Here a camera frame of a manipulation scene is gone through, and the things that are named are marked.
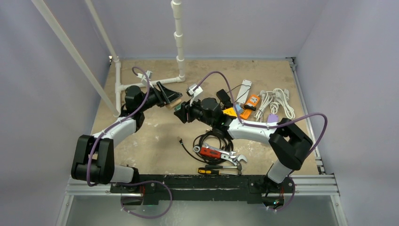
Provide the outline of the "black power adapter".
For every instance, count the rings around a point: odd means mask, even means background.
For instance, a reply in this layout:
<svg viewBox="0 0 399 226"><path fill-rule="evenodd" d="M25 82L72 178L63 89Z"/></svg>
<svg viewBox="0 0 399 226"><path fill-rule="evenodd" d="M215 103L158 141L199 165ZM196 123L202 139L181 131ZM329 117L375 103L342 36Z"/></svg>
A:
<svg viewBox="0 0 399 226"><path fill-rule="evenodd" d="M230 96L227 94L227 92L224 89L217 91L216 96L218 97L218 99L220 100L220 102L223 105L231 105L232 104Z"/></svg>

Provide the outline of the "yellow cube socket adapter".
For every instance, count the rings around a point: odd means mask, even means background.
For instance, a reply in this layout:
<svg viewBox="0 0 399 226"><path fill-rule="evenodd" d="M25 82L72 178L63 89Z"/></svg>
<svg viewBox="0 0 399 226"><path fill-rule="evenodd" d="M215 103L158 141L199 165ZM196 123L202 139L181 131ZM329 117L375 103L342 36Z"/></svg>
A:
<svg viewBox="0 0 399 226"><path fill-rule="evenodd" d="M227 108L223 110L223 113L228 116L237 117L237 112L233 107Z"/></svg>

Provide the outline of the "orange power strip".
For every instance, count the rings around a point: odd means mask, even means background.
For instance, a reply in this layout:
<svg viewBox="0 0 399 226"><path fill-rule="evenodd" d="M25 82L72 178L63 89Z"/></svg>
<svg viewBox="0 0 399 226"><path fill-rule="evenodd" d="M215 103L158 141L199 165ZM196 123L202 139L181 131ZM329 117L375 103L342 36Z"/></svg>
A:
<svg viewBox="0 0 399 226"><path fill-rule="evenodd" d="M247 120L251 113L256 111L256 106L259 101L260 97L258 95L251 95L243 105L243 112L240 114L240 118Z"/></svg>

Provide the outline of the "white power strip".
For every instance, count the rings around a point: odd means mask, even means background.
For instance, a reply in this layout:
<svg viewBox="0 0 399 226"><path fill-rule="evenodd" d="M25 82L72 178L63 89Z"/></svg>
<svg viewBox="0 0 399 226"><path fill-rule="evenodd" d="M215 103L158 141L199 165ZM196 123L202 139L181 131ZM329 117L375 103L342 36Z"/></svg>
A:
<svg viewBox="0 0 399 226"><path fill-rule="evenodd" d="M237 94L237 99L235 103L240 105L245 104L251 87L252 87L251 81L243 80L242 83L239 85L239 92Z"/></svg>

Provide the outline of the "blue plug adapter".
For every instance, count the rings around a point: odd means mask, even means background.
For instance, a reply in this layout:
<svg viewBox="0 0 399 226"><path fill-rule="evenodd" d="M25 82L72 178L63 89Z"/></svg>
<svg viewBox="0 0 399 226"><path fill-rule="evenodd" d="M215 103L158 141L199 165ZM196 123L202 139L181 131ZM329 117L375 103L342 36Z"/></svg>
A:
<svg viewBox="0 0 399 226"><path fill-rule="evenodd" d="M242 109L242 107L239 104L236 104L235 108L236 108L236 113L237 114L242 114L243 109Z"/></svg>

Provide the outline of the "wooden cube adapter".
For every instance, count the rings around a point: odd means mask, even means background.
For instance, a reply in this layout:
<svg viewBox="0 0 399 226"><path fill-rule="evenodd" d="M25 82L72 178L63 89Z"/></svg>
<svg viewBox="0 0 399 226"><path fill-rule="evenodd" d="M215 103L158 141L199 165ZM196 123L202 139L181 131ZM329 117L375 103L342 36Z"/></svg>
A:
<svg viewBox="0 0 399 226"><path fill-rule="evenodd" d="M174 109L175 107L179 106L181 104L181 102L182 102L182 100L179 98L179 99L165 105L165 107L167 109Z"/></svg>

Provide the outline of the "purple power strip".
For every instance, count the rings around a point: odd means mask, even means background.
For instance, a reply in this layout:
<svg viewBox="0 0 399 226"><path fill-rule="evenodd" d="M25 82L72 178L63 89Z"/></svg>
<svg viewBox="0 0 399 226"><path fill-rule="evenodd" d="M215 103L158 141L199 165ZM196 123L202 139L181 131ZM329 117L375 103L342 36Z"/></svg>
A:
<svg viewBox="0 0 399 226"><path fill-rule="evenodd" d="M279 117L276 114L269 114L268 118L267 118L267 123L275 123L275 122L279 122Z"/></svg>

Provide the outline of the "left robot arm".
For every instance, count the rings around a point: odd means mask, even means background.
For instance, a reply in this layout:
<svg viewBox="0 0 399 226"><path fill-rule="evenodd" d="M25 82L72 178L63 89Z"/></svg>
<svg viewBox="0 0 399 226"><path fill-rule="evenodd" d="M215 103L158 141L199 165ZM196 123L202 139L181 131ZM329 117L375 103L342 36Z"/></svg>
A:
<svg viewBox="0 0 399 226"><path fill-rule="evenodd" d="M125 93L121 114L112 125L93 135L78 138L71 168L73 179L86 181L89 186L122 183L130 193L140 188L138 169L117 165L114 149L142 127L146 110L154 106L175 106L183 95L160 82L155 87L149 86L147 92L133 85Z"/></svg>

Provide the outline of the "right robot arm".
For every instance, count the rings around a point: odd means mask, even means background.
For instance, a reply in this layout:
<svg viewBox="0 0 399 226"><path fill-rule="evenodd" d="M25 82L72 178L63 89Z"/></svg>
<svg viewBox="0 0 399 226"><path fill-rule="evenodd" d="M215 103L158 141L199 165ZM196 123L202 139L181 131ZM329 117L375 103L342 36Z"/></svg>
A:
<svg viewBox="0 0 399 226"><path fill-rule="evenodd" d="M283 180L300 170L313 145L313 141L290 119L279 122L254 122L224 114L215 98L209 97L193 103L182 102L174 109L182 123L198 120L211 127L216 134L228 139L244 139L269 144L277 161L268 170L264 185L271 192L282 187Z"/></svg>

